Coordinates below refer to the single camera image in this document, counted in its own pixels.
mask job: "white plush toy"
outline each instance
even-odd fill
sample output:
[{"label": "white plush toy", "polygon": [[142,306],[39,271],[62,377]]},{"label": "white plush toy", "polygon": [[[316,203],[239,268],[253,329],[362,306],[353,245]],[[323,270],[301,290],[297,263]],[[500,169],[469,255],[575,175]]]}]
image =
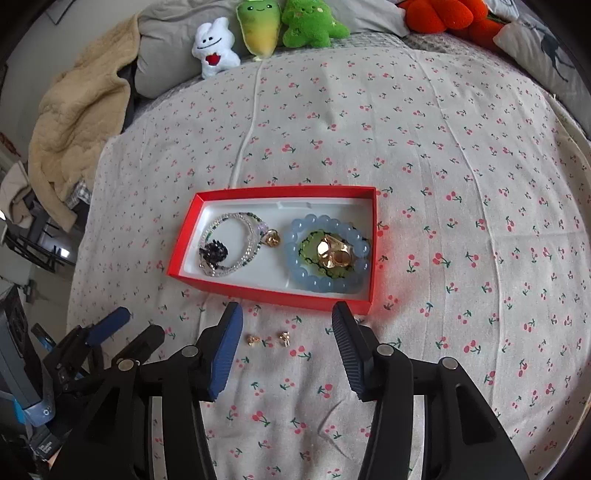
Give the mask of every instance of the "white plush toy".
[{"label": "white plush toy", "polygon": [[191,53],[201,60],[204,79],[240,65],[240,58],[231,50],[234,35],[228,30],[228,25],[228,19],[220,17],[213,24],[204,23],[197,29]]}]

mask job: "carrot plush toy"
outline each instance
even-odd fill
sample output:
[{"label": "carrot plush toy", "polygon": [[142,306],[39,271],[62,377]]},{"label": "carrot plush toy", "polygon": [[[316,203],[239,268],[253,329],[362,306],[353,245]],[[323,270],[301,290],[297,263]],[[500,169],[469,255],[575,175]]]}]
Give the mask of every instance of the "carrot plush toy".
[{"label": "carrot plush toy", "polygon": [[405,0],[407,26],[419,33],[450,33],[494,52],[492,41],[503,23],[492,20],[482,0]]}]

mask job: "red heart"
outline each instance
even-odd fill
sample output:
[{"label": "red heart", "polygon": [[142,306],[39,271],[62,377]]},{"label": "red heart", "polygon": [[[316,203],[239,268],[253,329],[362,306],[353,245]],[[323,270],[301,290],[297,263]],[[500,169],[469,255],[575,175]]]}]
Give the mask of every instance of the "red heart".
[{"label": "red heart", "polygon": [[213,55],[208,55],[207,57],[205,57],[205,61],[207,63],[209,63],[210,65],[217,65],[219,63],[221,59],[221,56],[218,55],[217,53],[214,53]]}]

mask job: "blue beaded bracelet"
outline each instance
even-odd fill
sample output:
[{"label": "blue beaded bracelet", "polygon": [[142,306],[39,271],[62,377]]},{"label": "blue beaded bracelet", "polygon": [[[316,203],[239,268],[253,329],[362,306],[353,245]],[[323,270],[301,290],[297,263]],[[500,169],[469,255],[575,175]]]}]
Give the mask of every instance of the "blue beaded bracelet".
[{"label": "blue beaded bracelet", "polygon": [[[304,231],[308,232],[313,229],[336,233],[353,247],[353,253],[357,259],[353,262],[354,271],[347,278],[317,277],[308,274],[308,271],[303,267],[305,262],[300,258],[300,249],[297,246],[298,236]],[[291,228],[283,234],[282,239],[290,277],[307,290],[315,293],[356,293],[361,289],[363,279],[370,270],[367,260],[370,249],[369,243],[363,240],[361,233],[351,224],[343,223],[328,215],[317,217],[310,213],[303,220],[300,218],[293,220]]]}]

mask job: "green plush toy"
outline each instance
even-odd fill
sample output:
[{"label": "green plush toy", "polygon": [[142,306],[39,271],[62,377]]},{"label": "green plush toy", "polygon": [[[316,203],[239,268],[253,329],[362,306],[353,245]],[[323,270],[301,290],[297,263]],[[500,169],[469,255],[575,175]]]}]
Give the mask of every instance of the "green plush toy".
[{"label": "green plush toy", "polygon": [[289,48],[330,47],[331,38],[349,36],[349,29],[334,19],[321,0],[287,0],[281,20],[289,26],[283,35],[283,44]]},{"label": "green plush toy", "polygon": [[248,0],[236,7],[242,38],[255,60],[273,55],[281,27],[281,9],[275,0]]}]

